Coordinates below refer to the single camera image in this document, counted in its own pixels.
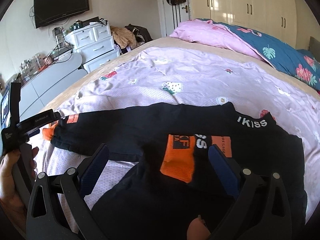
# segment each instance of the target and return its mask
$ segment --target screw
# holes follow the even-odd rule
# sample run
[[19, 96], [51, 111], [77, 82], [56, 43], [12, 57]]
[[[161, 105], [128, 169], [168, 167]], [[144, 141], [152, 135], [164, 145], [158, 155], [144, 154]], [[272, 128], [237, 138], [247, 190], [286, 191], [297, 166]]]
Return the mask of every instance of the screw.
[[70, 168], [70, 169], [67, 171], [67, 173], [68, 173], [69, 175], [75, 174], [75, 172], [76, 172], [76, 169], [75, 169], [75, 168]]
[[42, 179], [44, 176], [45, 176], [45, 173], [44, 173], [44, 172], [41, 172], [41, 173], [39, 173], [38, 178], [39, 178], [39, 179]]
[[242, 172], [245, 174], [245, 175], [250, 175], [251, 174], [251, 171], [249, 169], [243, 169]]
[[272, 176], [273, 176], [275, 179], [279, 179], [279, 178], [280, 178], [280, 175], [279, 175], [278, 173], [276, 173], [276, 172], [273, 173]]

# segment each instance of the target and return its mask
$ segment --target finger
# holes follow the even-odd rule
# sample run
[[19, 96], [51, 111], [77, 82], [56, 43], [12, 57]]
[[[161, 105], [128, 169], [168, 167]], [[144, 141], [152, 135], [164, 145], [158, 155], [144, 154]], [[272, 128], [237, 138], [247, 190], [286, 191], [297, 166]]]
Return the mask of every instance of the finger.
[[34, 179], [36, 178], [36, 172], [35, 171], [31, 171], [31, 177], [33, 177]]
[[35, 160], [30, 160], [30, 167], [34, 170], [37, 167], [37, 163]]
[[0, 175], [3, 177], [11, 176], [13, 165], [17, 163], [19, 158], [20, 158], [19, 150], [14, 150], [12, 152], [7, 153], [1, 165]]
[[33, 157], [33, 158], [36, 157], [37, 154], [38, 154], [38, 152], [39, 152], [39, 148], [38, 148], [38, 147], [33, 148], [33, 149], [32, 149], [32, 157]]
[[199, 218], [190, 223], [187, 230], [187, 240], [206, 240], [209, 236], [210, 231]]

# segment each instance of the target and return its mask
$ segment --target wall-mounted tv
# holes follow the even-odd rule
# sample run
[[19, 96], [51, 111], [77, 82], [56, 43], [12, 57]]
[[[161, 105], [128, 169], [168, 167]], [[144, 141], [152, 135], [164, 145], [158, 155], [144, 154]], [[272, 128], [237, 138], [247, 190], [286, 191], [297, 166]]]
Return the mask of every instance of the wall-mounted tv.
[[89, 0], [34, 0], [36, 28], [89, 11]]

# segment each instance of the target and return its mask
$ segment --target blue floral blanket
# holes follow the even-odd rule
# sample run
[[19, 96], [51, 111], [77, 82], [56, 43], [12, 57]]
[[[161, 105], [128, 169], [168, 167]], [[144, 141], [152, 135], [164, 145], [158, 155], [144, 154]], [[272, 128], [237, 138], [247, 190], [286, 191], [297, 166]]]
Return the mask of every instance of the blue floral blanket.
[[310, 57], [310, 54], [303, 54], [265, 33], [226, 23], [213, 23], [226, 26], [229, 31], [256, 49], [276, 70], [301, 80], [315, 90], [320, 90], [320, 64], [314, 57]]

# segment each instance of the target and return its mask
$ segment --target door handle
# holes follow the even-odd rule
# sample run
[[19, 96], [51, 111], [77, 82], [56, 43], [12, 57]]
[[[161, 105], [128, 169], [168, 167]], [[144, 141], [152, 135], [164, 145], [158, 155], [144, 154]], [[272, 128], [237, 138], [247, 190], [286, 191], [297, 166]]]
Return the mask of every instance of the door handle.
[[94, 49], [93, 51], [97, 51], [99, 49], [102, 49], [104, 46], [101, 46], [100, 48]]
[[188, 5], [186, 5], [185, 7], [182, 7], [181, 9], [185, 9], [186, 10], [186, 13], [188, 13]]

